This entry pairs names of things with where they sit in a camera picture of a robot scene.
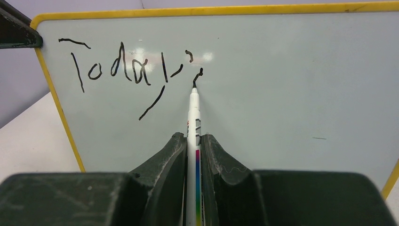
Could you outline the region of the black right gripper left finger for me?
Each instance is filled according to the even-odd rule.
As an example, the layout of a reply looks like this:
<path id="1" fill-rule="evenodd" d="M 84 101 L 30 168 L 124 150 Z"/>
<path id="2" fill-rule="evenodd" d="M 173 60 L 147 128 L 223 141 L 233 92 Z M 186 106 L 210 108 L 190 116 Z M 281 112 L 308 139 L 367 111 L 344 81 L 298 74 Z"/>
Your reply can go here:
<path id="1" fill-rule="evenodd" d="M 24 173 L 0 186 L 3 226 L 180 226 L 185 136 L 130 172 Z"/>

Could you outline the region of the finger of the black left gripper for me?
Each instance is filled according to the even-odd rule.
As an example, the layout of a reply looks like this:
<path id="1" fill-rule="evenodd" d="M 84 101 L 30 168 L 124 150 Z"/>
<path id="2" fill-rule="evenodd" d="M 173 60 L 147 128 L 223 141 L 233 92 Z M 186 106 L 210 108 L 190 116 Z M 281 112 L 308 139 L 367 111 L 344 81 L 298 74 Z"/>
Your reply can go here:
<path id="1" fill-rule="evenodd" d="M 0 7 L 0 48 L 41 48 L 43 39 L 31 19 L 13 6 Z"/>

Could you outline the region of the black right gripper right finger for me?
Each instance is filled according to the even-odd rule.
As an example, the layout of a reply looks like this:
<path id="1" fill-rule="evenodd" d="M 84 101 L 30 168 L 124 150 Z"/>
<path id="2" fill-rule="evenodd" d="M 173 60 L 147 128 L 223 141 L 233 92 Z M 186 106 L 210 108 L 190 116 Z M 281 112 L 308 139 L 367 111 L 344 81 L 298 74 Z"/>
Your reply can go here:
<path id="1" fill-rule="evenodd" d="M 394 226 L 373 182 L 349 172 L 250 170 L 203 135 L 207 226 Z"/>

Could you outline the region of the black whiteboard marker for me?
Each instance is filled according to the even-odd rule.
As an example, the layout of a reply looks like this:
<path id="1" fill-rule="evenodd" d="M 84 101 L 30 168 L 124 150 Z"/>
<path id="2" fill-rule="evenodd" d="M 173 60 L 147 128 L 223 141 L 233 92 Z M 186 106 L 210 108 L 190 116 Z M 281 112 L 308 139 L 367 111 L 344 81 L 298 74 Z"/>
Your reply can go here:
<path id="1" fill-rule="evenodd" d="M 201 186 L 201 119 L 200 99 L 196 87 L 189 98 L 187 121 L 187 200 L 186 225 L 202 225 L 202 186 Z"/>

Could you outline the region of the yellow-framed whiteboard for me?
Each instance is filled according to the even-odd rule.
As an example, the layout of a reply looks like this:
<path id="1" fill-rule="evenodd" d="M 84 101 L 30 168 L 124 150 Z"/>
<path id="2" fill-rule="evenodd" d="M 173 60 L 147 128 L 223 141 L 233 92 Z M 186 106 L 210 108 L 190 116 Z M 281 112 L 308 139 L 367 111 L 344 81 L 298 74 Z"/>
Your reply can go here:
<path id="1" fill-rule="evenodd" d="M 186 131 L 249 169 L 398 178 L 397 1 L 37 15 L 36 50 L 82 171 L 129 171 Z"/>

